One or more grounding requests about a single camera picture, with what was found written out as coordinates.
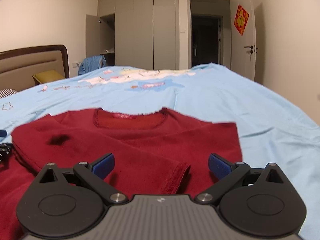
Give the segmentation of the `blue clothes pile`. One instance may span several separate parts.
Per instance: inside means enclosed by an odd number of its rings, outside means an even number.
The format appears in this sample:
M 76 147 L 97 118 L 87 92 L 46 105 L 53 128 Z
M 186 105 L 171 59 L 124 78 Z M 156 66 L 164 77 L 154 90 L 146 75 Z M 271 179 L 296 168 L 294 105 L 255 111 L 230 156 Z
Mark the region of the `blue clothes pile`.
M 103 67 L 106 67 L 106 60 L 103 55 L 87 57 L 80 63 L 78 75 L 84 75 Z

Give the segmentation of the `red fu door decoration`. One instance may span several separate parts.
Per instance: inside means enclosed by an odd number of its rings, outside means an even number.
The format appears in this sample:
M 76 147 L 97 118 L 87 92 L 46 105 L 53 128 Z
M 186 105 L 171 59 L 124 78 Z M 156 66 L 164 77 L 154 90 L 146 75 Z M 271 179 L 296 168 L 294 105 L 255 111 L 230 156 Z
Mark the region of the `red fu door decoration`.
M 233 24 L 241 36 L 243 36 L 245 32 L 248 19 L 249 13 L 239 4 Z

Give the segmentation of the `olive green pillow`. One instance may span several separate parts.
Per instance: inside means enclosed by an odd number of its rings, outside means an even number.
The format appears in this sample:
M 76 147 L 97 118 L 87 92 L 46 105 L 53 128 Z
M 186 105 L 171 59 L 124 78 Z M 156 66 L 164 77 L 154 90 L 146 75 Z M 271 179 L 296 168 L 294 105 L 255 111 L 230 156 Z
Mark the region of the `olive green pillow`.
M 40 72 L 33 75 L 33 79 L 38 84 L 44 84 L 44 83 L 54 82 L 58 80 L 63 80 L 65 79 L 65 77 L 59 74 L 55 70 L 48 70 L 48 71 Z

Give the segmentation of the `light blue printed bed sheet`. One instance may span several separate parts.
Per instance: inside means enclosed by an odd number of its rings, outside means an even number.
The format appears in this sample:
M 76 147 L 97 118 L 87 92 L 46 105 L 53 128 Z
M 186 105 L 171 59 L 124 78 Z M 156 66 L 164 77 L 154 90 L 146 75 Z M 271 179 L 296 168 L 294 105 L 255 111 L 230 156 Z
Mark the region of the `light blue printed bed sheet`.
M 1 129 L 68 110 L 102 108 L 126 114 L 168 107 L 204 121 L 237 125 L 245 162 L 277 163 L 307 208 L 300 231 L 319 239 L 319 126 L 270 89 L 218 64 L 190 70 L 105 67 L 38 85 L 1 99 Z

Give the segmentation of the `white bedroom door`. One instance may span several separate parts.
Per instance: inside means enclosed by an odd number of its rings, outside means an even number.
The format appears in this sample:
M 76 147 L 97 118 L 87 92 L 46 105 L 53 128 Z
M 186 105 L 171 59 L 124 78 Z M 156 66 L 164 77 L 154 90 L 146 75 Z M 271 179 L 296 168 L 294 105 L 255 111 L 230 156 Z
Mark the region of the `white bedroom door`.
M 245 32 L 241 36 L 236 30 L 233 22 L 238 5 L 241 5 L 248 13 L 249 19 Z M 230 0 L 231 7 L 231 70 L 250 80 L 255 77 L 256 54 L 249 53 L 249 49 L 244 46 L 256 46 L 255 14 L 251 0 Z

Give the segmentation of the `grey built-in wardrobe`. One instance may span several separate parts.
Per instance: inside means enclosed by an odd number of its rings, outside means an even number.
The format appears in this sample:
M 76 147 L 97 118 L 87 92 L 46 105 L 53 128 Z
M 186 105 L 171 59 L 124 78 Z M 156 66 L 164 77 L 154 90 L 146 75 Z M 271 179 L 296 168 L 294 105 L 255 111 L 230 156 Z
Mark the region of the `grey built-in wardrobe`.
M 98 0 L 86 15 L 86 57 L 110 54 L 116 66 L 178 70 L 178 0 Z

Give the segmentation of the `dark red knit shirt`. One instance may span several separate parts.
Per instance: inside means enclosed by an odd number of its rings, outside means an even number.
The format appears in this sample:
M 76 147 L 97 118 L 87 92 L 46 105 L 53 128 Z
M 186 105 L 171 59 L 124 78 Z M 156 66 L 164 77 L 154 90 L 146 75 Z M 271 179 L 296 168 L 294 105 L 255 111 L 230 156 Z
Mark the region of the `dark red knit shirt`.
M 115 167 L 105 180 L 127 196 L 195 196 L 216 182 L 208 168 L 212 153 L 242 161 L 235 123 L 205 122 L 167 108 L 147 115 L 68 111 L 16 127 L 11 136 L 14 147 L 1 165 L 1 239 L 22 236 L 16 206 L 49 162 L 69 168 L 112 153 Z

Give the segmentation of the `brown padded bed headboard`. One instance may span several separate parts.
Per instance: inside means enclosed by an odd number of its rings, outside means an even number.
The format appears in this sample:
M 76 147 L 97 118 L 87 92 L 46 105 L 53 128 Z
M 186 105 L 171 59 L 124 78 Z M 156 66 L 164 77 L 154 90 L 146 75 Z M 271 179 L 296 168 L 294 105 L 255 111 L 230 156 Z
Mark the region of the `brown padded bed headboard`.
M 67 48 L 64 45 L 47 45 L 20 48 L 1 52 L 1 90 L 17 92 L 34 87 L 34 75 L 54 70 L 69 78 Z

